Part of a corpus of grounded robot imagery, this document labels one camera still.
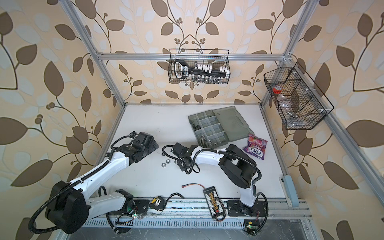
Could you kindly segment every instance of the wire mesh basket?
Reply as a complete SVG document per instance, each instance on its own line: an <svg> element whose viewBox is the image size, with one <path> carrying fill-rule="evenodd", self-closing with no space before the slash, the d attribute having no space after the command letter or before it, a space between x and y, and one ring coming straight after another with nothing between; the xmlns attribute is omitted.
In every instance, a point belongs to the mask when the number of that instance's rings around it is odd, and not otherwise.
<svg viewBox="0 0 384 240"><path fill-rule="evenodd" d="M229 50L220 49L169 50L168 76L170 83L228 84L231 75Z"/></svg>
<svg viewBox="0 0 384 240"><path fill-rule="evenodd" d="M281 67L264 74L265 86L287 130L311 130L334 109L309 75L314 85L309 87L305 83L299 74L302 70L296 63L293 68ZM324 106L314 92L329 105Z"/></svg>

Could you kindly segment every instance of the white table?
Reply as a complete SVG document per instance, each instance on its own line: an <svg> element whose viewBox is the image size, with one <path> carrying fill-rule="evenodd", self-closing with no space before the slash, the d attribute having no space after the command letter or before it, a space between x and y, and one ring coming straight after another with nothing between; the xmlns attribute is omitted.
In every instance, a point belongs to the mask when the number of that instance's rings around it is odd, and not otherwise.
<svg viewBox="0 0 384 240"><path fill-rule="evenodd" d="M202 188L198 185L181 185L199 183L205 187L215 186L220 198L239 198L239 187L233 184L219 166L200 164L201 171L187 175L175 165L174 160L165 168L161 166L168 158L161 156L164 145L176 142L190 147L197 145L196 137L189 124L188 116L210 109L224 108L231 105L128 105L116 131L113 141L132 131L146 132L155 138L160 146L156 151L133 163L109 179L104 186L108 193L124 189L134 197L168 197L179 192L185 197L203 197ZM256 184L258 192L267 198L285 198L279 177L283 176L270 136L265 126L258 105L235 105L256 136L268 141L264 160L249 155L257 164L262 178ZM130 138L119 141L116 146L129 143ZM239 148L247 145L247 138L230 142Z"/></svg>

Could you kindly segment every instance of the candy bag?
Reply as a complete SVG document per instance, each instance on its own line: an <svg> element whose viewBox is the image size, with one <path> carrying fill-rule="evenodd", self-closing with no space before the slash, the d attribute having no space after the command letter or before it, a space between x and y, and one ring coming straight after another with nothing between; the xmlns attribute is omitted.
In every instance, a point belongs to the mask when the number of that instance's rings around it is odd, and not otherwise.
<svg viewBox="0 0 384 240"><path fill-rule="evenodd" d="M248 145L243 150L261 160L264 160L265 147L267 142L267 140L250 134L248 137Z"/></svg>

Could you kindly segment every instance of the wallpaper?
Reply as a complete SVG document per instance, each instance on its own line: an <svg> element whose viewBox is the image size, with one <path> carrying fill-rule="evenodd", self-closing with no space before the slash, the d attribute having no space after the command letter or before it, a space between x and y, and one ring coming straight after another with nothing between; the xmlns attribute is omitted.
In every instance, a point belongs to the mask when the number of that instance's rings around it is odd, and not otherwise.
<svg viewBox="0 0 384 240"><path fill-rule="evenodd" d="M383 1L320 1L293 54L382 176L383 21Z"/></svg>
<svg viewBox="0 0 384 240"><path fill-rule="evenodd" d="M304 0L72 0L99 52L283 53Z"/></svg>
<svg viewBox="0 0 384 240"><path fill-rule="evenodd" d="M128 103L258 103L265 94L263 74L273 61L230 62L228 84L169 82L166 61L114 61L107 68Z"/></svg>
<svg viewBox="0 0 384 240"><path fill-rule="evenodd" d="M382 239L384 208L324 121L288 131L275 105L265 108L298 197L323 240Z"/></svg>
<svg viewBox="0 0 384 240"><path fill-rule="evenodd" d="M0 1L2 239L50 238L30 233L29 218L54 184L92 168L120 110L57 3Z"/></svg>

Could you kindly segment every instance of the plastic bag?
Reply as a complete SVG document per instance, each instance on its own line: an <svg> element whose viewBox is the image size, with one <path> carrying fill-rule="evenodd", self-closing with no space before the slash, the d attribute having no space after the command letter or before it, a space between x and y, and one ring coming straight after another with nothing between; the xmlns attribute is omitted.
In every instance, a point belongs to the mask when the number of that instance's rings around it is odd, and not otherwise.
<svg viewBox="0 0 384 240"><path fill-rule="evenodd" d="M248 137L248 145L243 150L261 160L264 160L265 147L267 142L267 140L250 134Z"/></svg>

